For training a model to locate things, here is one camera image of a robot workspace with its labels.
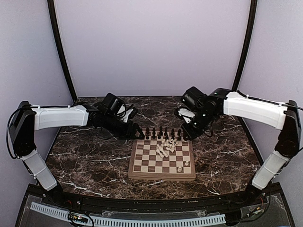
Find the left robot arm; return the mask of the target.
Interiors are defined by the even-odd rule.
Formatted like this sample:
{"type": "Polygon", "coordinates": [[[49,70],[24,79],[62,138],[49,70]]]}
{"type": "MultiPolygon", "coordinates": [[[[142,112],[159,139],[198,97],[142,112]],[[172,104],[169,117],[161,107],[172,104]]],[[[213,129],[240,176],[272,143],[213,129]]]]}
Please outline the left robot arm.
{"type": "Polygon", "coordinates": [[[6,145],[12,159],[20,159],[40,186],[48,192],[48,198],[56,206],[63,206],[67,196],[54,177],[45,159],[41,157],[35,135],[40,131],[49,132],[51,137],[43,141],[55,140],[55,132],[61,127],[94,127],[109,131],[120,140],[144,138],[144,133],[132,118],[137,114],[133,106],[123,102],[105,104],[78,104],[66,106],[32,105],[28,101],[20,103],[7,123],[6,145]]]}

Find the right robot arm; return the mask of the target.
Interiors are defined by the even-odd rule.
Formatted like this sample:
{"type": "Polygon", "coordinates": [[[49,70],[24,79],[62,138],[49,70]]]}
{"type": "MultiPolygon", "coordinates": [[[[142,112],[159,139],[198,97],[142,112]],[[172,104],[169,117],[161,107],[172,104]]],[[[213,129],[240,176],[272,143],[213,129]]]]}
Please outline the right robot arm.
{"type": "Polygon", "coordinates": [[[196,139],[220,116],[227,115],[245,121],[259,151],[272,149],[261,152],[264,163],[253,176],[250,188],[242,194],[241,200],[246,205],[258,200],[260,191],[303,149],[301,108],[293,100],[269,101],[225,88],[207,95],[191,87],[183,94],[181,102],[185,107],[180,107],[176,115],[185,121],[181,126],[185,140],[196,139]]]}

